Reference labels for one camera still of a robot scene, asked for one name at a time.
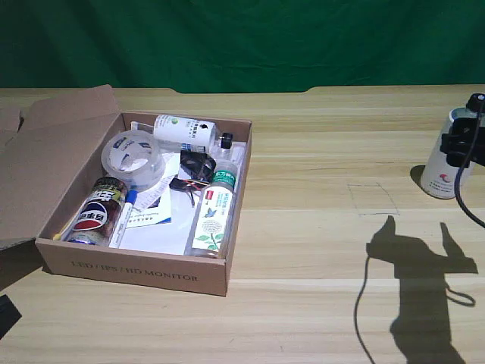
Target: white bottle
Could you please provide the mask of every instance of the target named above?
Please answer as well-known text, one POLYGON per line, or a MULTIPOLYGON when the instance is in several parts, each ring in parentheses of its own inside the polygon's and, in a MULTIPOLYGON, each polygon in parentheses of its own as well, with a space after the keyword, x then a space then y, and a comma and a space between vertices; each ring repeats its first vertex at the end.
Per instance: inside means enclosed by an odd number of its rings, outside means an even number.
POLYGON ((215 123, 173 115, 157 116, 153 136, 179 143, 182 150, 209 155, 214 146, 229 149, 233 140, 233 134, 221 133, 215 123))
MULTIPOLYGON (((480 110, 483 95, 474 93, 465 108, 455 108, 449 112, 448 118, 443 125, 443 129, 438 136, 438 140, 431 152, 421 175, 421 187, 426 193, 438 199, 452 199, 455 197, 454 183, 458 167, 453 167, 446 162, 446 154, 440 151, 441 136, 449 133, 453 122, 458 118, 476 118, 480 110)), ((470 162, 468 168, 463 170, 460 186, 470 176, 475 163, 470 162)))
POLYGON ((217 161, 212 184, 201 192, 185 255, 223 258, 230 234, 237 166, 217 161))

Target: white marker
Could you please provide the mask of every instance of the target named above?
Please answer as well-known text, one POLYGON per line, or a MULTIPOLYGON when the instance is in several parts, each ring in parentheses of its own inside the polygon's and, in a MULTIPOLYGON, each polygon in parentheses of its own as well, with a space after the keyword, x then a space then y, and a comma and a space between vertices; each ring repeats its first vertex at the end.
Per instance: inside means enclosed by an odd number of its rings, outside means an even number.
POLYGON ((130 190, 127 194, 127 200, 124 203, 123 210, 121 210, 120 218, 114 226, 113 234, 109 240, 110 248, 119 248, 121 239, 123 238, 124 231, 127 228, 128 220, 130 220, 131 210, 133 210, 133 204, 136 201, 137 192, 130 190))

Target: green backdrop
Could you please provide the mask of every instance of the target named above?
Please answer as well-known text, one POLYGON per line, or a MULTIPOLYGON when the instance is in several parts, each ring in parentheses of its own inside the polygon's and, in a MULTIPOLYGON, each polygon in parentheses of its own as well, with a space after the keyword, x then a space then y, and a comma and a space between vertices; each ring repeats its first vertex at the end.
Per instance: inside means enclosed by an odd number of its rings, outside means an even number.
POLYGON ((0 87, 485 83, 484 0, 0 0, 0 87))

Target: pepsi can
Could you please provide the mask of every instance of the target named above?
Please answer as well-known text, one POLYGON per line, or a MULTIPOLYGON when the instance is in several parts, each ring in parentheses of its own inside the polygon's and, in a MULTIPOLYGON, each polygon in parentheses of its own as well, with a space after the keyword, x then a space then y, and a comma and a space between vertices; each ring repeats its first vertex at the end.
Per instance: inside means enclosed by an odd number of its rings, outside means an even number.
POLYGON ((66 241, 108 246, 127 192, 123 181, 114 177, 99 178, 66 241))

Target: paper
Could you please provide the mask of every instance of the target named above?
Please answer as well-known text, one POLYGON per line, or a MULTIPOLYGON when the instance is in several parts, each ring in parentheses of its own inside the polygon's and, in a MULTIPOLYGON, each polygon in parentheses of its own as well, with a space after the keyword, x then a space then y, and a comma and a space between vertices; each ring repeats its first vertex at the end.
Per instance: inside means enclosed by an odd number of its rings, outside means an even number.
POLYGON ((170 189, 166 189, 157 200, 143 212, 133 210, 127 228, 165 224, 171 222, 172 204, 170 189))
POLYGON ((137 211, 144 212, 149 206, 167 190, 168 185, 174 179, 174 176, 179 172, 180 167, 180 153, 164 153, 165 171, 163 176, 156 185, 146 191, 138 193, 133 208, 137 211))

